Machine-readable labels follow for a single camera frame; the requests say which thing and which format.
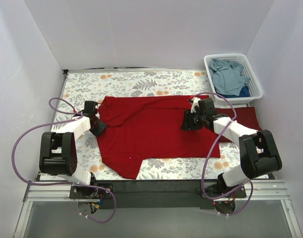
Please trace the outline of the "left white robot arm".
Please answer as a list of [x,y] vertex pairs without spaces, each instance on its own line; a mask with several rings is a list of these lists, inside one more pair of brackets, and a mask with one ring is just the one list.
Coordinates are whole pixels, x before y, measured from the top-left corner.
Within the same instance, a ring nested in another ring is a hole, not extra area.
[[41,138],[40,172],[61,177],[74,184],[82,184],[81,192],[87,198],[97,195],[98,186],[92,182],[92,174],[78,165],[76,141],[85,132],[101,135],[107,128],[98,117],[98,103],[85,101],[84,109],[55,132],[45,132]]

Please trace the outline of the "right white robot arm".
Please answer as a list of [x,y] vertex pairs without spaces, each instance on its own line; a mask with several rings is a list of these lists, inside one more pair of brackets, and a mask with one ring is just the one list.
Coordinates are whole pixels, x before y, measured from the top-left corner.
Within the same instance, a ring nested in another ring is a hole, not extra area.
[[235,143],[240,150],[240,164],[218,175],[214,185],[205,187],[201,182],[202,194],[208,199],[228,197],[244,183],[257,177],[279,171],[282,161],[272,133],[248,128],[226,114],[220,114],[212,99],[191,97],[190,110],[183,116],[182,130],[206,128]]

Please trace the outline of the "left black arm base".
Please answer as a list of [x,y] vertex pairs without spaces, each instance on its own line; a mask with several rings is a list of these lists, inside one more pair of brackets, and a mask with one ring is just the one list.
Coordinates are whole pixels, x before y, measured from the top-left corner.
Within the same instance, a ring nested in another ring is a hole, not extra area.
[[69,198],[70,199],[100,199],[104,197],[105,199],[111,199],[112,196],[109,192],[103,189],[85,187],[85,186],[72,186],[70,189]]

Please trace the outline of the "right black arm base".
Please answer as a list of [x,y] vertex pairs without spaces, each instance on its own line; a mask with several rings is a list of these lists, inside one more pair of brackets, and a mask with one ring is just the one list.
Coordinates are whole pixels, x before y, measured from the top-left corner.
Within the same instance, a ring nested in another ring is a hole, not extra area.
[[211,184],[207,188],[205,188],[205,192],[210,197],[218,197],[223,196],[222,198],[246,198],[246,191],[244,186],[241,186],[239,189],[234,191],[232,194],[228,194],[225,196],[227,192],[230,192],[235,186],[233,187],[225,187],[225,188],[218,188],[217,184]]

